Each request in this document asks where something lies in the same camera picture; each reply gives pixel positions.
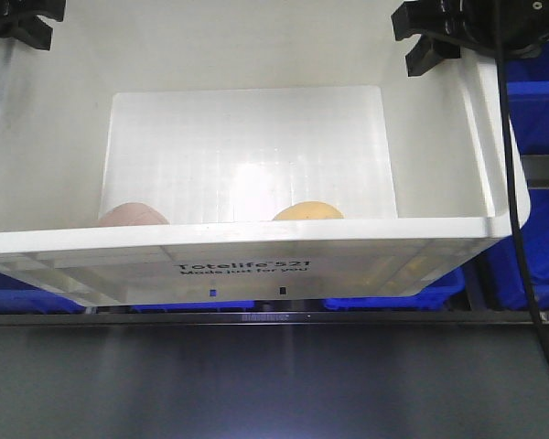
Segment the black bracket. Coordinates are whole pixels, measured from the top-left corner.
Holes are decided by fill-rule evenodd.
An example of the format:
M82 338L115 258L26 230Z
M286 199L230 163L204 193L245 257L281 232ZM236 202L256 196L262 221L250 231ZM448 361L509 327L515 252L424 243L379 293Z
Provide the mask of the black bracket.
M393 14L397 41L421 35L406 56L409 76L421 76L460 48L494 56L496 0L418 0ZM501 33L508 59L535 58L549 40L549 0L500 0Z
M38 16L63 21L66 0L0 0L0 37L50 50L53 29Z

